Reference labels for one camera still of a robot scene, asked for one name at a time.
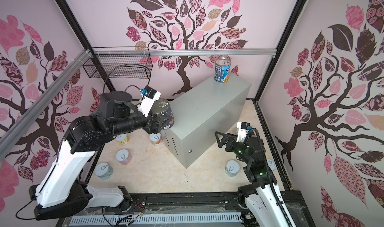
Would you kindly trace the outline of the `dark grey tin can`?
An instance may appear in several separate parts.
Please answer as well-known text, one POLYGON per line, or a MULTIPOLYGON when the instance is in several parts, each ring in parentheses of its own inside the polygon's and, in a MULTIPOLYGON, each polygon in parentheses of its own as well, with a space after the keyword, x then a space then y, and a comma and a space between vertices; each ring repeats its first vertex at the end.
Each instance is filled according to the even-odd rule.
POLYGON ((151 111, 155 117, 160 117, 163 129, 169 129, 173 126, 175 122, 174 115, 168 100, 163 98, 156 100, 151 111))

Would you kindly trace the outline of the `blue label tin can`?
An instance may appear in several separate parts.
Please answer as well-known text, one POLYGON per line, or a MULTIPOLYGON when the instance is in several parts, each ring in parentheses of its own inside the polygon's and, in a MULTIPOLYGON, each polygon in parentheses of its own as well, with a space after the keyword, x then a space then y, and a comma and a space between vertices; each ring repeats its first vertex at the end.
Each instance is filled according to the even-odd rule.
POLYGON ((229 79, 231 60, 226 57, 219 58, 215 63, 215 75, 214 80, 216 82, 225 83, 229 79))

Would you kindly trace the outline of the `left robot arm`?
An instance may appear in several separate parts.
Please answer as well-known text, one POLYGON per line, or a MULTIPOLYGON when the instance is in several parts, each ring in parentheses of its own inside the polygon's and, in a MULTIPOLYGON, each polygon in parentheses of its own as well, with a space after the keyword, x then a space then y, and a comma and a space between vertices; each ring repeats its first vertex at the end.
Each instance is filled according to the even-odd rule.
POLYGON ((127 92, 103 93, 97 110, 72 121, 46 177, 29 189, 31 200, 37 201, 37 221, 71 217, 88 208, 123 211, 130 207, 132 198, 125 187, 96 188, 78 178, 86 163, 118 135, 138 129, 147 134, 163 130, 166 119, 150 114, 161 93, 146 86, 141 95, 141 103, 135 106, 127 92))

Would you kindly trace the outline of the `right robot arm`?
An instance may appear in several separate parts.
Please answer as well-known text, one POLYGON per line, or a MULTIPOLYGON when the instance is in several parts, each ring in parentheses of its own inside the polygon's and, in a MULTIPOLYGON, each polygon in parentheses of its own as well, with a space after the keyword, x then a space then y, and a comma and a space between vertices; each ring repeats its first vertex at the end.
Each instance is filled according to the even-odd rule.
POLYGON ((233 134, 216 131, 219 148, 234 153, 246 166, 249 185, 239 187, 241 205, 252 213, 260 227, 295 227, 286 207, 277 180, 267 163, 266 151, 259 132, 252 128, 244 141, 237 142, 233 134))

